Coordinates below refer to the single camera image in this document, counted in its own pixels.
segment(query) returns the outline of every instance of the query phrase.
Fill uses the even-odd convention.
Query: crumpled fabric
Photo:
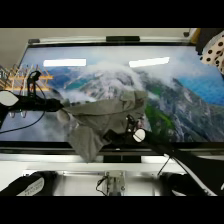
[[[135,120],[142,118],[146,102],[146,92],[125,91],[119,98],[63,108],[63,111],[73,115],[79,124],[69,133],[70,145],[86,162],[94,161],[102,147],[110,144],[103,138],[107,131],[112,129],[117,134],[124,133],[127,115],[131,115]]]
[[[224,75],[224,34],[219,35],[218,39],[215,37],[214,40],[216,42],[202,55],[200,60],[203,64],[216,66],[221,74]]]

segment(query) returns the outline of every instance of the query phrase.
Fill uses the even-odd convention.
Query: wire
[[[96,185],[96,190],[99,191],[100,193],[102,193],[104,196],[107,196],[103,191],[99,190],[98,187],[103,183],[103,181],[105,181],[108,177],[107,176],[103,176],[102,179],[98,180],[97,185]]]
[[[170,160],[170,157],[168,158],[168,160],[164,163],[164,165],[162,166],[162,168],[158,172],[157,177],[160,175],[160,173],[162,172],[162,170],[164,169],[164,167],[166,166],[166,164],[169,162],[169,160]]]
[[[44,92],[42,91],[42,89],[40,88],[40,86],[37,83],[36,83],[36,86],[40,89],[41,93],[43,94],[44,100],[45,100],[45,104],[46,104],[47,101],[46,101],[46,96],[45,96]],[[29,128],[29,127],[35,125],[36,123],[38,123],[43,118],[43,116],[45,115],[45,112],[46,111],[44,110],[42,115],[34,123],[32,123],[30,125],[27,125],[27,126],[24,126],[24,127],[21,127],[21,128],[15,128],[15,129],[7,130],[7,131],[2,131],[2,132],[0,132],[0,134],[11,132],[11,131],[18,131],[18,130],[25,129],[25,128]]]

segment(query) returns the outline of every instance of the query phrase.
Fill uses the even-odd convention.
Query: polka dot sleeve
[[[224,75],[224,35],[200,58],[204,64],[216,66]]]

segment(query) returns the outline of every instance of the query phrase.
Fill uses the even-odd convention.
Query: gray cloth
[[[100,100],[93,103],[63,108],[72,114],[79,126],[69,133],[69,143],[86,162],[91,162],[100,149],[110,142],[103,139],[109,129],[124,133],[127,115],[134,119],[144,115],[147,93],[127,91],[120,98]]]

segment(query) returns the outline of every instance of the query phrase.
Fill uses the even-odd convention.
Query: screen
[[[144,90],[145,129],[170,142],[224,141],[224,81],[215,66],[201,63],[194,46],[28,48],[21,65],[44,71],[45,60],[59,59],[86,59],[86,66],[46,67],[53,76],[47,98],[94,102],[123,90]],[[8,114],[1,131],[29,125],[41,114]],[[1,134],[0,141],[66,142],[70,126],[46,113],[34,126]]]

